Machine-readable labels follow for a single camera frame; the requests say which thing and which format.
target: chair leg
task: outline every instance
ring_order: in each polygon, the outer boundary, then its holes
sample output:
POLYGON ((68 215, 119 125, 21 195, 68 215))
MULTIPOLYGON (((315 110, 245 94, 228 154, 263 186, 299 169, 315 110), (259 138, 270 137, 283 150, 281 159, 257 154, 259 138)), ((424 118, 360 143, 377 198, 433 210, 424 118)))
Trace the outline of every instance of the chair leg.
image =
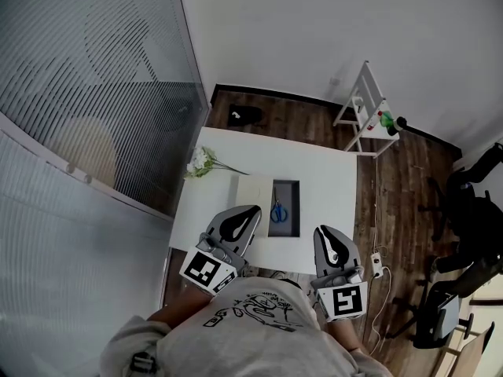
POLYGON ((427 280, 418 280, 416 283, 418 286, 423 287, 423 293, 421 293, 421 301, 419 302, 420 309, 423 309, 424 306, 426 305, 426 299, 428 297, 428 281, 427 280))
POLYGON ((435 230, 435 233, 433 233, 431 240, 433 240, 434 242, 438 242, 440 239, 442 239, 443 230, 446 227, 446 222, 447 222, 447 215, 442 212, 442 218, 440 219, 440 225, 435 230))
POLYGON ((390 334, 389 332, 386 334, 386 339, 395 339, 397 336, 403 334, 405 331, 407 331, 410 327, 412 327, 416 323, 417 319, 416 316, 412 317, 409 321, 407 321, 405 324, 403 324, 398 331, 396 331, 394 334, 390 334))
POLYGON ((435 189, 437 196, 439 196, 441 200, 446 198, 443 195, 443 191, 440 189, 439 183, 434 178, 428 178, 428 184, 435 189))
POLYGON ((410 305, 409 302, 407 302, 404 298, 393 298, 393 300, 391 300, 391 303, 397 306, 403 306, 413 314, 415 314, 417 311, 417 306, 410 305))

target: black object on floor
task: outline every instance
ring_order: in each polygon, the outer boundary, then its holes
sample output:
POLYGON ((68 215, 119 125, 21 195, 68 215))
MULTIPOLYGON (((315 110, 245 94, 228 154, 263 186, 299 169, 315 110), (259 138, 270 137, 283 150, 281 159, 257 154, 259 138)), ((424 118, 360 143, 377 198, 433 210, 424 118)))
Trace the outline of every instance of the black object on floor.
POLYGON ((262 117, 263 113, 261 108, 257 108, 256 106, 240 106, 237 104, 230 104, 227 126, 247 126, 248 124, 258 123, 262 120, 262 117))

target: office chair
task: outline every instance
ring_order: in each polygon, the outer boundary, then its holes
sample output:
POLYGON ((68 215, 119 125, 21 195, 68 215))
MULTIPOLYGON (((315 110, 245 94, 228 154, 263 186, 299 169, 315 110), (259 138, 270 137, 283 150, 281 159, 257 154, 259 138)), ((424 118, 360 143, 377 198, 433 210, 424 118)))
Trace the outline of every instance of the office chair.
POLYGON ((418 349, 433 349, 446 345, 458 325, 464 327, 464 339, 467 339, 472 330, 473 314, 470 314, 467 320, 459 318, 459 297, 437 291, 435 285, 428 293, 426 280, 417 283, 424 287, 419 306, 411 306, 402 298, 393 298, 393 304, 405 306, 413 313, 413 317, 395 333, 387 333, 386 338, 395 339, 417 324, 416 334, 412 335, 411 340, 413 346, 418 349))
POLYGON ((439 281, 432 289, 467 298, 499 273, 503 273, 503 255, 487 255, 474 262, 456 280, 439 281))
POLYGON ((425 207, 419 205, 419 212, 431 211, 440 212, 442 218, 439 227, 435 230, 431 239, 438 241, 442 237, 446 221, 450 221, 451 229, 457 236, 462 236, 466 232, 471 232, 474 214, 478 218, 484 218, 484 214, 492 215, 492 218, 503 219, 503 212, 490 201, 489 193, 486 197, 475 197, 472 183, 480 183, 499 163, 503 162, 503 145, 494 144, 488 149, 468 170, 460 170, 449 176, 446 183, 446 194, 444 195, 439 183, 434 178, 428 179, 428 184, 432 186, 439 197, 439 205, 425 207))

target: person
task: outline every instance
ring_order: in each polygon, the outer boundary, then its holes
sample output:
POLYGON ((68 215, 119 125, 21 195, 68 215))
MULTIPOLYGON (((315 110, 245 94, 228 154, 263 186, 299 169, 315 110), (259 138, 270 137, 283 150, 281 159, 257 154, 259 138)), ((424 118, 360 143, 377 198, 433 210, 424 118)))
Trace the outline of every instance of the person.
POLYGON ((117 332, 101 355, 100 376, 391 376, 351 320, 328 323, 327 332, 290 280, 236 278, 214 298, 190 285, 117 332))

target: white cable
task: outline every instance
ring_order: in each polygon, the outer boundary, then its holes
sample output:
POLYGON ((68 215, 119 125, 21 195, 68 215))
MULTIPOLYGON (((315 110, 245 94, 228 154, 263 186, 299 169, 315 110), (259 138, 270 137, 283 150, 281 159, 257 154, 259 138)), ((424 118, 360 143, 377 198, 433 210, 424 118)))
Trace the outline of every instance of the white cable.
POLYGON ((376 202, 374 203, 374 245, 373 245, 373 250, 372 252, 376 252, 376 241, 377 241, 377 197, 379 194, 377 194, 377 189, 379 186, 379 171, 377 167, 377 161, 379 160, 379 156, 376 158, 376 185, 374 186, 374 189, 376 190, 376 202))
POLYGON ((390 274, 390 285, 389 285, 389 288, 387 290, 387 294, 386 294, 386 298, 384 299, 383 306, 380 308, 379 313, 374 317, 374 319, 372 321, 372 331, 374 331, 377 334, 378 339, 377 339, 376 345, 374 346, 373 351, 370 352, 371 355, 376 351, 376 349, 377 349, 377 347, 378 347, 378 345, 380 343, 380 340, 381 340, 380 333, 378 332, 378 330, 376 330, 374 324, 375 324, 375 322, 377 320, 377 317, 379 317, 380 314, 383 312, 384 307, 386 306, 386 303, 387 303, 387 298, 389 298, 390 293, 391 293, 391 270, 388 267, 383 267, 383 269, 387 269, 387 272, 390 274))
POLYGON ((379 254, 380 254, 380 256, 381 256, 381 258, 386 258, 386 257, 387 257, 387 255, 388 255, 388 254, 390 254, 389 249, 388 249, 386 246, 384 246, 383 244, 380 244, 379 246, 377 246, 377 247, 376 247, 376 250, 375 250, 374 252, 375 252, 375 253, 379 253, 379 254), (381 253, 381 252, 379 251, 379 249, 381 249, 381 248, 386 249, 386 254, 381 253))

